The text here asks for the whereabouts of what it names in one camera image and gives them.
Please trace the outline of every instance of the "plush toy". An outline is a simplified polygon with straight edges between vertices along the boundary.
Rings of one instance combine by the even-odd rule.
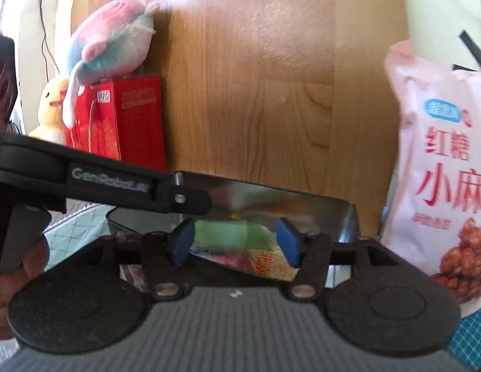
[[[88,17],[72,35],[67,71],[70,83],[63,102],[66,127],[75,125],[80,86],[134,71],[147,56],[154,31],[153,12],[131,0],[114,0]]]
[[[40,126],[30,137],[66,145],[60,91],[68,86],[68,78],[57,76],[49,81],[40,97],[38,119]]]

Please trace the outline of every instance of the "wooden board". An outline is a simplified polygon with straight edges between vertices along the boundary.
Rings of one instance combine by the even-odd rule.
[[[72,29],[110,0],[75,0]],[[170,171],[339,197],[374,236],[397,155],[382,62],[403,0],[159,0]]]

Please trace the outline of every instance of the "blue logo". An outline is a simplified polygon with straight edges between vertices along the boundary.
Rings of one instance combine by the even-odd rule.
[[[425,102],[425,111],[435,119],[460,123],[462,119],[461,109],[456,105],[440,99],[430,99]]]

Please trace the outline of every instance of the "green object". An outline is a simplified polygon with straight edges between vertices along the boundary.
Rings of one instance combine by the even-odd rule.
[[[196,221],[195,228],[194,246],[198,250],[272,250],[277,243],[268,228],[249,221]]]

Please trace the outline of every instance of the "pink and blue plush toy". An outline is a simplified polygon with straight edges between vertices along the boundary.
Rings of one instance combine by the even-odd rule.
[[[63,122],[75,125],[75,103],[80,86],[134,71],[147,56],[154,31],[153,12],[131,0],[114,0],[88,17],[72,35],[67,60],[70,75],[63,101]]]

